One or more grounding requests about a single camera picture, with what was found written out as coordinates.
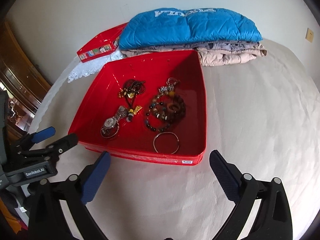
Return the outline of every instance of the blue quilted jacket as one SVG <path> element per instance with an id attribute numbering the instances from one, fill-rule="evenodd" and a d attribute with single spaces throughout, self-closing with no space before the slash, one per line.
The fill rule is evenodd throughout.
<path id="1" fill-rule="evenodd" d="M 262 40 L 254 22 L 231 10 L 161 8 L 133 17 L 124 28 L 120 49 L 218 40 Z"/>

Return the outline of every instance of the white wall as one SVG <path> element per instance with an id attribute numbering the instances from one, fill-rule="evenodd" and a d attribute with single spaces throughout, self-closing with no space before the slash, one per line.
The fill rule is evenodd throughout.
<path id="1" fill-rule="evenodd" d="M 291 49 L 320 88 L 320 27 L 303 0 L 17 0 L 8 18 L 28 57 L 54 82 L 97 33 L 160 7 L 227 8 L 247 16 L 263 37 Z M 305 40 L 308 27 L 313 43 Z"/>

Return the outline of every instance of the red tray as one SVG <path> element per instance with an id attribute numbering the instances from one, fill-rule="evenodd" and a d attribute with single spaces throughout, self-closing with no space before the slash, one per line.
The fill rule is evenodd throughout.
<path id="1" fill-rule="evenodd" d="M 175 92 L 184 99 L 186 116 L 168 130 L 179 138 L 178 152 L 169 154 L 176 149 L 177 141 L 172 135 L 162 135 L 156 141 L 162 154 L 153 148 L 157 133 L 149 130 L 144 120 L 152 98 L 169 77 L 180 80 Z M 130 123 L 120 120 L 118 134 L 105 139 L 100 134 L 103 122 L 114 116 L 120 105 L 127 107 L 125 99 L 117 95 L 128 79 L 146 81 L 146 91 L 137 95 L 134 102 L 143 109 Z M 150 123 L 161 125 L 156 118 L 150 119 Z M 79 143 L 92 151 L 108 151 L 113 156 L 153 163 L 199 163 L 206 148 L 206 95 L 198 54 L 192 50 L 151 53 L 107 63 L 84 96 L 69 129 L 69 133 L 73 132 Z"/>

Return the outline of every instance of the wooden cabinet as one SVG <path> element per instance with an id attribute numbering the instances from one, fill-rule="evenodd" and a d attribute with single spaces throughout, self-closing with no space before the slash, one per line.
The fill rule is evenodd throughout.
<path id="1" fill-rule="evenodd" d="M 10 136 L 17 137 L 28 131 L 50 87 L 23 53 L 5 21 L 0 26 L 0 88 L 7 90 L 10 97 Z"/>

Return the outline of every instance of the blue gripper pad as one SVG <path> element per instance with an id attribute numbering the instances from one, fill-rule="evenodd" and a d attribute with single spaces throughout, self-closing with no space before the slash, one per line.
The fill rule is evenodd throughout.
<path id="1" fill-rule="evenodd" d="M 39 143 L 39 142 L 42 142 L 42 141 L 50 138 L 51 136 L 54 136 L 55 133 L 56 133 L 55 128 L 51 126 L 51 127 L 47 128 L 47 129 L 44 129 L 44 130 L 42 130 L 40 132 L 35 133 L 33 135 L 31 141 L 33 143 Z"/>
<path id="2" fill-rule="evenodd" d="M 228 200 L 237 204 L 240 201 L 241 172 L 235 165 L 227 163 L 217 150 L 210 153 L 209 163 Z"/>
<path id="3" fill-rule="evenodd" d="M 84 205 L 92 201 L 96 195 L 107 171 L 109 170 L 111 157 L 108 152 L 103 152 L 93 164 L 95 167 L 82 185 L 81 201 Z"/>

